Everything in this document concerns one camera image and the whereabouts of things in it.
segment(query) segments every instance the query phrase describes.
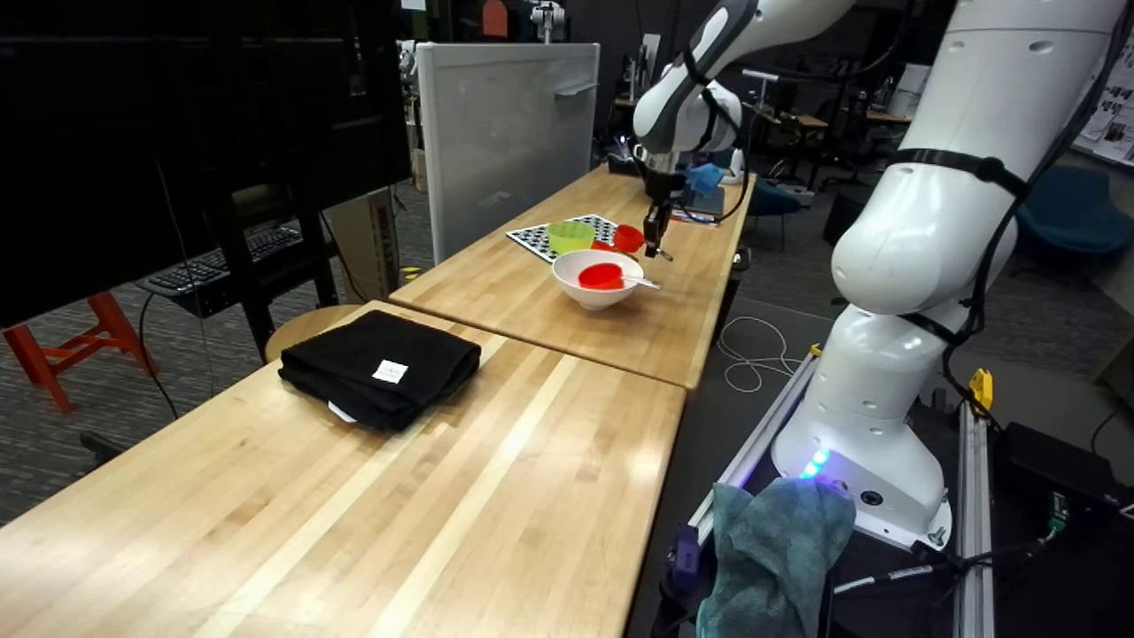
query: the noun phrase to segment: white bowl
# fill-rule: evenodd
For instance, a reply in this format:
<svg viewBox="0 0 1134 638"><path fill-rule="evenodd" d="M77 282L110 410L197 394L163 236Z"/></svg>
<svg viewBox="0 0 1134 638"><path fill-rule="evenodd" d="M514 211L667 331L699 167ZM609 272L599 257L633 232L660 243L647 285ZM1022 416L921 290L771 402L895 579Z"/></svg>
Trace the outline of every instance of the white bowl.
<svg viewBox="0 0 1134 638"><path fill-rule="evenodd" d="M623 285L621 286L581 286L577 272L586 272L595 264L621 265L623 271ZM564 293L574 299L588 312L599 312L599 310L609 310L609 306L632 299L645 282L642 264L633 264L633 258L627 258L621 253L603 253L603 249L560 257L553 264L553 278L564 286Z"/></svg>

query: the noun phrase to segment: red object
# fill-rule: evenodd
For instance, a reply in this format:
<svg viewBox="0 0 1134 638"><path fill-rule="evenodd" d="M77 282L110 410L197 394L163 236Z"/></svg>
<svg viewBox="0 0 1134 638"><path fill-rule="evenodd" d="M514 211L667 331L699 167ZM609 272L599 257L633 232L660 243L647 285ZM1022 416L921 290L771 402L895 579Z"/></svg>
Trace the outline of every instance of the red object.
<svg viewBox="0 0 1134 638"><path fill-rule="evenodd" d="M577 272L577 285L590 290L621 290L623 271L616 264L590 264Z"/></svg>
<svg viewBox="0 0 1134 638"><path fill-rule="evenodd" d="M507 3L502 0L486 0L482 3L482 36L486 38L507 38Z"/></svg>
<svg viewBox="0 0 1134 638"><path fill-rule="evenodd" d="M143 349L127 316L117 310L112 293L92 293L87 306L98 323L58 349L42 349L26 323L5 331L5 342L21 363L26 377L58 402L60 416L71 410L60 371L104 349L132 356L145 371L155 371L147 350Z"/></svg>
<svg viewBox="0 0 1134 638"><path fill-rule="evenodd" d="M616 253L639 253L645 244L645 236L639 232L639 229L627 229L627 224L621 224L621 229L613 229L613 249Z"/></svg>

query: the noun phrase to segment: wooden tabletop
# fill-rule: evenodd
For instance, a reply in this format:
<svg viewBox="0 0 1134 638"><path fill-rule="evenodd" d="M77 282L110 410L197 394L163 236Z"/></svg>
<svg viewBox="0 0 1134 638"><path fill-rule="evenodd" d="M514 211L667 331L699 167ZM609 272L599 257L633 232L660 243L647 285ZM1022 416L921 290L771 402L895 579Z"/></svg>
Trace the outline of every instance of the wooden tabletop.
<svg viewBox="0 0 1134 638"><path fill-rule="evenodd" d="M742 192L742 184L725 187L725 211L738 206ZM674 219L662 239L674 264L642 258L660 290L639 290L632 303L605 312L577 310L557 286L548 265L507 239L510 229L534 229L581 213L603 213L616 224L642 229L647 213L642 181L609 174L605 167L595 167L516 219L433 265L393 290L393 303L694 390L751 192L755 179L738 213L724 224L703 229Z"/></svg>
<svg viewBox="0 0 1134 638"><path fill-rule="evenodd" d="M384 438L258 370L0 530L0 634L621 634L683 390L370 310L482 371Z"/></svg>

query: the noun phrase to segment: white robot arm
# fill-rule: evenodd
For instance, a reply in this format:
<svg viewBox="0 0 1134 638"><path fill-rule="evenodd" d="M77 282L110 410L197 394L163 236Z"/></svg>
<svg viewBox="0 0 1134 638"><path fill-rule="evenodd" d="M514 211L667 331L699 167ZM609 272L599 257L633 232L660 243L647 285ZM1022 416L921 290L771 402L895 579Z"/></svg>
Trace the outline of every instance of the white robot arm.
<svg viewBox="0 0 1134 638"><path fill-rule="evenodd" d="M683 112L730 62L830 29L851 0L725 0L691 54L642 95L633 133L674 155ZM946 548L940 462L906 410L967 337L974 306L1012 253L1012 204L1098 77L1122 0L959 0L918 119L856 224L833 253L851 303L782 427L778 475L827 475L856 530L888 548Z"/></svg>

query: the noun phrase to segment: blue towel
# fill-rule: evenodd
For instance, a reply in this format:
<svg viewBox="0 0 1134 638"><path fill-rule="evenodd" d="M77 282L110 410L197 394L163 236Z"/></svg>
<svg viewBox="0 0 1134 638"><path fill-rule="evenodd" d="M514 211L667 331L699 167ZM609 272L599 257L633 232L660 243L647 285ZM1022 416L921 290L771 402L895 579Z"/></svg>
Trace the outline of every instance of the blue towel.
<svg viewBox="0 0 1134 638"><path fill-rule="evenodd" d="M717 486L717 583L699 605L699 638L815 638L827 572L851 533L853 503L818 479L776 479L759 497Z"/></svg>

